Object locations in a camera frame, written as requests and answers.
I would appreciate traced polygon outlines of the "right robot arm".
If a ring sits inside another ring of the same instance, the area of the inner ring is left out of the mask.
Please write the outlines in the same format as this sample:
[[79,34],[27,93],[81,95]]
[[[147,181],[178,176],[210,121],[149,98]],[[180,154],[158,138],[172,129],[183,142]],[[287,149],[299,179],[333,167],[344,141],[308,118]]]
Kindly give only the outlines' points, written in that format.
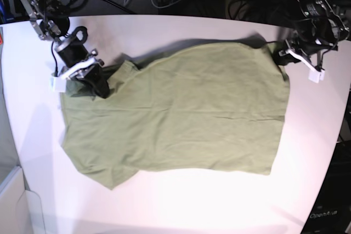
[[52,43],[54,59],[65,64],[62,71],[55,70],[54,81],[72,80],[82,83],[94,95],[106,99],[110,95],[109,85],[103,75],[103,61],[97,58],[98,51],[88,51],[84,44],[88,31],[78,26],[70,31],[69,15],[80,9],[61,0],[20,0],[32,28],[39,39]]

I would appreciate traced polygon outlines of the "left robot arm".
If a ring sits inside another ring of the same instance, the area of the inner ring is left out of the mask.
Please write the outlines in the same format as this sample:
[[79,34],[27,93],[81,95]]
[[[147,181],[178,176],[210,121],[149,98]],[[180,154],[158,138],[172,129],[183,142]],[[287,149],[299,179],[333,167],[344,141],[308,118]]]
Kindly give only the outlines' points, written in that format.
[[294,1],[301,17],[287,19],[293,30],[281,48],[274,51],[273,59],[280,66],[302,62],[320,73],[324,55],[337,51],[339,42],[349,37],[350,29],[328,0]]

